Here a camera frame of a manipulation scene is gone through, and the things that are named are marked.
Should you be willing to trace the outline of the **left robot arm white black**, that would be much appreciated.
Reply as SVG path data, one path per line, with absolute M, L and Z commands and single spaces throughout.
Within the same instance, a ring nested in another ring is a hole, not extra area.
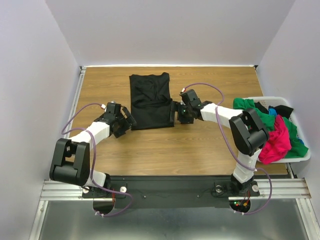
M 129 110 L 115 102 L 98 104 L 103 109 L 87 128 L 70 138 L 57 140 L 53 152 L 49 177 L 53 181 L 79 187 L 93 187 L 100 197 L 128 193 L 111 189 L 109 175 L 95 170 L 97 144 L 110 136 L 119 138 L 137 123 Z

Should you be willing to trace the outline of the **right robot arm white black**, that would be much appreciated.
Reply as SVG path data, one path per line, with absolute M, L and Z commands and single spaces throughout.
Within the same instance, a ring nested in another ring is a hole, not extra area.
M 269 132 L 258 113 L 253 108 L 239 110 L 201 101 L 193 89 L 183 89 L 180 97 L 180 102 L 172 103 L 172 111 L 177 112 L 181 124 L 193 124 L 194 120 L 218 124 L 236 161 L 230 177 L 230 191 L 242 195 L 253 182 L 259 154 L 269 140 Z

